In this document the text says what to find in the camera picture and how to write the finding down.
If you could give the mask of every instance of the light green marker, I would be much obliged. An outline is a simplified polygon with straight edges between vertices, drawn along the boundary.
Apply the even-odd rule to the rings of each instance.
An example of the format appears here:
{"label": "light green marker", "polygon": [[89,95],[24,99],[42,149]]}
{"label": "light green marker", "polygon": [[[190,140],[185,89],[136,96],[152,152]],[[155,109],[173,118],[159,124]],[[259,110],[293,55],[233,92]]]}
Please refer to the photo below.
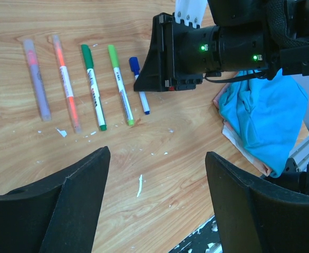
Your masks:
{"label": "light green marker", "polygon": [[90,88],[93,98],[93,103],[95,105],[95,110],[97,114],[98,125],[100,126],[101,131],[107,130],[107,124],[105,122],[102,103],[100,99],[100,92],[98,91],[98,85],[95,77],[95,72],[93,70],[93,60],[91,51],[88,45],[82,45],[82,54],[85,62],[86,71],[90,79]]}
{"label": "light green marker", "polygon": [[119,69],[119,61],[118,61],[118,56],[117,56],[117,51],[114,47],[114,45],[109,45],[108,46],[109,54],[110,54],[110,60],[112,64],[112,68],[114,71],[114,76],[116,77],[116,82],[119,90],[119,94],[121,96],[125,113],[127,115],[127,120],[128,120],[128,125],[134,125],[134,119],[132,116],[132,111],[130,108],[130,103],[128,100],[127,92],[124,87],[121,71]]}

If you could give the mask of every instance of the green marker cap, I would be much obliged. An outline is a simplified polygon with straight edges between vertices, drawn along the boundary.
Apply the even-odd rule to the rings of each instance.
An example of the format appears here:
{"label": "green marker cap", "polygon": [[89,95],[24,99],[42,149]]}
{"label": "green marker cap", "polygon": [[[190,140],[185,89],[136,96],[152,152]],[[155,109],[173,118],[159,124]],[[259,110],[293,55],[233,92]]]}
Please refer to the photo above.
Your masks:
{"label": "green marker cap", "polygon": [[119,67],[118,55],[117,55],[117,51],[114,45],[108,45],[108,50],[110,54],[110,60],[111,60],[112,67],[113,68]]}
{"label": "green marker cap", "polygon": [[107,125],[100,125],[101,131],[106,131],[107,130]]}
{"label": "green marker cap", "polygon": [[134,120],[128,120],[128,125],[134,125]]}
{"label": "green marker cap", "polygon": [[93,69],[93,60],[89,46],[83,44],[81,48],[86,69]]}

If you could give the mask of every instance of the blue marker cap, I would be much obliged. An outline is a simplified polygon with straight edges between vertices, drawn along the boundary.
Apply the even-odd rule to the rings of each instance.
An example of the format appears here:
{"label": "blue marker cap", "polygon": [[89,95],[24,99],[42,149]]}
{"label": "blue marker cap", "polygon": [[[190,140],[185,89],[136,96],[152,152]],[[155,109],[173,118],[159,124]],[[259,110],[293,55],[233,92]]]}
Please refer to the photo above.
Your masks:
{"label": "blue marker cap", "polygon": [[131,71],[134,73],[134,75],[139,75],[140,67],[139,67],[137,57],[131,57],[129,59],[129,63],[130,63]]}

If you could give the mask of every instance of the wood grain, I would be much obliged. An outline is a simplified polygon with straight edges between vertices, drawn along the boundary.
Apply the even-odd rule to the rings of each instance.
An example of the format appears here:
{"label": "wood grain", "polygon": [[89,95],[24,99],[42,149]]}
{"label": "wood grain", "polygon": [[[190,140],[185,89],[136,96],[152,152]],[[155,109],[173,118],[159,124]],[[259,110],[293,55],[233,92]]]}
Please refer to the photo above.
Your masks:
{"label": "wood grain", "polygon": [[[138,56],[144,62],[152,17],[172,13],[174,2],[0,0],[0,194],[42,179],[107,145],[112,158],[94,252],[167,252],[211,217],[204,164],[207,151],[216,151],[258,175],[221,134],[223,124],[212,104],[221,85],[149,93],[151,114],[142,112],[128,58]],[[204,24],[213,24],[208,9]],[[74,133],[66,109],[53,34],[63,44],[82,134]],[[38,115],[22,47],[25,38],[35,42],[52,111],[53,120],[48,123]],[[83,43],[90,46],[95,61],[108,123],[104,133],[95,119],[80,51]],[[134,127],[125,123],[108,44],[114,44],[119,53]],[[56,128],[66,130],[67,136],[63,138]],[[301,138],[306,134],[304,129]],[[137,198],[141,174],[143,188]]]}

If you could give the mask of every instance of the blue cloth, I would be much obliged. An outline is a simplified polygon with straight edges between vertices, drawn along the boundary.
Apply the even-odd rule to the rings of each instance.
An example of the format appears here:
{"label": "blue cloth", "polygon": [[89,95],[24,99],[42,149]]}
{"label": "blue cloth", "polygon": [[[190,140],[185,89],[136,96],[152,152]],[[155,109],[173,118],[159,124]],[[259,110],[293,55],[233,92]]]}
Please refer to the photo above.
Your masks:
{"label": "blue cloth", "polygon": [[[246,75],[251,71],[242,71]],[[305,90],[279,71],[272,80],[232,83],[219,100],[219,113],[241,137],[244,148],[277,178],[285,169],[307,109]]]}

